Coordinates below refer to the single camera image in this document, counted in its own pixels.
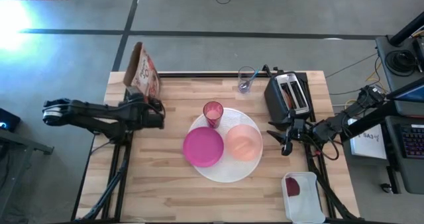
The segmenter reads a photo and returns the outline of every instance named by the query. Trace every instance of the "wooden tabletop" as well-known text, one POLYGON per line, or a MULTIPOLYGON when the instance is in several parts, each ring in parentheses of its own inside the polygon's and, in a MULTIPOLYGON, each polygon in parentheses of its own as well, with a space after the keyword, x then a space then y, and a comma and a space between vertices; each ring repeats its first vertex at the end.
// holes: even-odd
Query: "wooden tabletop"
MULTIPOLYGON (((333 116, 322 71, 306 72, 316 120, 333 116)), ((105 103, 123 100, 124 72, 112 72, 105 103)), ((249 94, 237 91, 236 78, 163 78, 160 99, 166 108, 165 129, 144 129, 134 134, 125 187, 122 222, 288 221, 281 179, 288 172, 306 172, 303 147, 293 142, 293 152, 281 156, 278 142, 266 130, 275 130, 264 100, 268 78, 256 78, 249 94), (184 137, 208 101, 246 113, 258 125, 264 141, 262 159, 247 178, 222 184, 200 175, 183 157, 184 137)), ((93 148, 106 142, 97 137, 93 148)), ((330 185, 354 215, 359 216, 343 148, 336 161, 325 159, 330 185)), ((331 145, 324 151, 334 156, 331 145)), ((105 190, 113 146, 97 150, 90 158, 77 217, 85 215, 105 190)), ((327 215, 325 198, 321 204, 327 215)), ((114 204, 110 215, 113 215, 114 204)))

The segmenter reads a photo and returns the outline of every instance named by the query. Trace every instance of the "concrete floor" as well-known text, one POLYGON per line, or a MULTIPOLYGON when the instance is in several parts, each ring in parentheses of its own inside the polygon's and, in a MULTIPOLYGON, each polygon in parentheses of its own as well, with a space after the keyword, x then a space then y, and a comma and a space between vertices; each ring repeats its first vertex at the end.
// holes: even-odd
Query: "concrete floor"
MULTIPOLYGON (((0 107, 22 118, 20 135, 55 146, 52 156, 34 155, 13 204, 30 223, 69 220, 93 139, 76 127, 44 125, 42 104, 61 97, 103 101, 122 36, 89 33, 124 30, 132 1, 0 1, 0 15, 5 18, 0 25, 0 80, 8 88, 0 89, 0 107), (84 31, 79 35, 10 31, 18 28, 84 31)), ((377 35, 397 32, 423 8, 424 0, 232 0, 227 5, 215 0, 139 0, 130 26, 131 30, 377 35)), ((118 70, 125 70, 138 41, 146 44, 160 71, 237 70, 267 64, 330 74, 376 52, 373 40, 129 36, 122 44, 118 70)), ((330 92, 362 87, 375 59, 329 78, 330 92)), ((333 104, 354 98, 355 93, 331 97, 333 104)), ((388 178, 384 166, 377 164, 365 166, 348 157, 361 216, 421 223, 424 196, 383 193, 378 184, 388 178)))

